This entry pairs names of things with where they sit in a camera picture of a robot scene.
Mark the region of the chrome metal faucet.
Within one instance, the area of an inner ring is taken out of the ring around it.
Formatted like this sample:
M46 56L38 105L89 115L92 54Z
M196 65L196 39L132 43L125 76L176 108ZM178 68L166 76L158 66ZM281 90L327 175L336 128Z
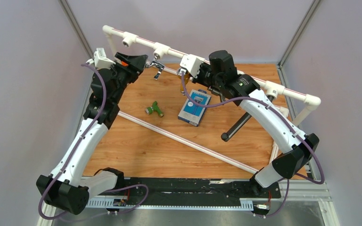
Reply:
M158 80L159 76L161 75L162 71L165 68L165 65L163 63L159 62L156 57L154 57L154 59L152 61L146 62L145 67L146 68L155 67L157 69L157 73L154 76L154 79Z

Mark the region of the green plastic faucet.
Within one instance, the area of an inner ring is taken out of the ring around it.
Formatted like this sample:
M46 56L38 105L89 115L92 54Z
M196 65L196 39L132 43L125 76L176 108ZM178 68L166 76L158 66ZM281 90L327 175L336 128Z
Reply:
M159 117L161 117L161 118L164 117L164 113L163 113L163 112L161 111L161 109L159 108L157 101L154 101L154 102L152 103L152 106L147 107L147 108L145 109L145 112L146 112L146 114L148 114L148 115L151 115L151 114L153 114L154 112L156 112Z

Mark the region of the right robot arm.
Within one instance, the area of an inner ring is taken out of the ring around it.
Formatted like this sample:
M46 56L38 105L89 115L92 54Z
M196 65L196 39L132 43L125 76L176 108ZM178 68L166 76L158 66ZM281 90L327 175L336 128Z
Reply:
M262 197L275 182L291 179L314 157L319 138L314 133L307 135L283 116L253 77L238 72L226 50L211 53L208 63L196 56L185 56L180 66L180 72L191 76L193 83L212 88L227 103L234 102L256 119L282 152L253 175L250 191L254 196Z

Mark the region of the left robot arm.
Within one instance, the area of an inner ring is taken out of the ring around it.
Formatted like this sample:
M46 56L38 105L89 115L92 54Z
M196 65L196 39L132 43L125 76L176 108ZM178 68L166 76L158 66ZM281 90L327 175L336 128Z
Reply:
M114 123L125 89L143 73L147 60L147 55L117 52L115 61L96 56L84 63L84 67L93 71L92 94L79 131L64 157L49 175L40 175L36 181L41 194L38 208L41 217L43 204L56 207L63 214L78 215L95 196L124 192L124 173L119 170L104 168L86 179L82 174L98 143Z

